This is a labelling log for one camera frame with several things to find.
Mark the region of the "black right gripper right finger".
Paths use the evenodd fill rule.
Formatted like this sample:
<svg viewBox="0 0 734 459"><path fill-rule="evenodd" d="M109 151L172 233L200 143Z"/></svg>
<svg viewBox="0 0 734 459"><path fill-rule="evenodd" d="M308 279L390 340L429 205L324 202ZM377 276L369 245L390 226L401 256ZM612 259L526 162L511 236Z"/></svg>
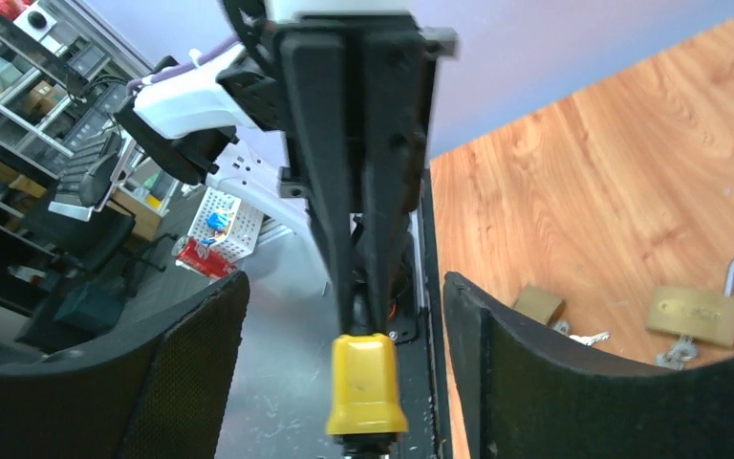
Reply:
<svg viewBox="0 0 734 459"><path fill-rule="evenodd" d="M447 273L474 458L734 458L734 358L672 371L578 343Z"/></svg>

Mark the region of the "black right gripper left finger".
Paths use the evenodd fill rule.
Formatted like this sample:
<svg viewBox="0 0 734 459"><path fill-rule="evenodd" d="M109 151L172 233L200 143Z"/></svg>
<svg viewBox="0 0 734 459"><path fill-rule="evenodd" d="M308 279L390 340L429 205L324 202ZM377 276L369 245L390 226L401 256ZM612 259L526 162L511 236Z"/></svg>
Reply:
<svg viewBox="0 0 734 459"><path fill-rule="evenodd" d="M211 458L250 296L233 273L33 363L0 365L0 458Z"/></svg>

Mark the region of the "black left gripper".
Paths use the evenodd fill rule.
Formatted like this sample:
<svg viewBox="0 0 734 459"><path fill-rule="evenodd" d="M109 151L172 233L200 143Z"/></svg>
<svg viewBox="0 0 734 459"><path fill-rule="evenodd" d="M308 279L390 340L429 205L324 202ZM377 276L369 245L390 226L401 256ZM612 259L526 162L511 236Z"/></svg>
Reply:
<svg viewBox="0 0 734 459"><path fill-rule="evenodd" d="M339 327L353 323L351 197L361 197L363 281L356 318L384 330L409 214L421 186L435 75L457 51L447 27L424 27L402 1L226 1L252 61L221 84L264 130L284 134L284 197L311 197Z"/></svg>

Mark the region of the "yellow padlock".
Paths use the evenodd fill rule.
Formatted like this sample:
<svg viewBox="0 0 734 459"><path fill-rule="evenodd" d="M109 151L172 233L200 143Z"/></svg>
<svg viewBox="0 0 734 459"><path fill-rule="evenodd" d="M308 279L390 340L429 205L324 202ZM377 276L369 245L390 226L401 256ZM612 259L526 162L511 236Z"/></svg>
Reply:
<svg viewBox="0 0 734 459"><path fill-rule="evenodd" d="M408 431L395 343L386 335L341 335L332 349L332 407L326 433L344 458L384 458Z"/></svg>

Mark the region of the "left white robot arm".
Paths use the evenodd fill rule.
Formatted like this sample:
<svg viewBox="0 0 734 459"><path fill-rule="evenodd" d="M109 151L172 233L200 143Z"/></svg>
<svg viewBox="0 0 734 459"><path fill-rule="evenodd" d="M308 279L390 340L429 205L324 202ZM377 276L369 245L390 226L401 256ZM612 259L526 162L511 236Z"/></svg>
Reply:
<svg viewBox="0 0 734 459"><path fill-rule="evenodd" d="M387 334L451 28L403 1L227 1L237 41L131 84L119 124L169 174L219 170L229 127L284 133L278 194L308 204L339 320L327 433L386 458L408 424ZM129 327L0 364L0 458L210 458L249 302L232 273Z"/></svg>

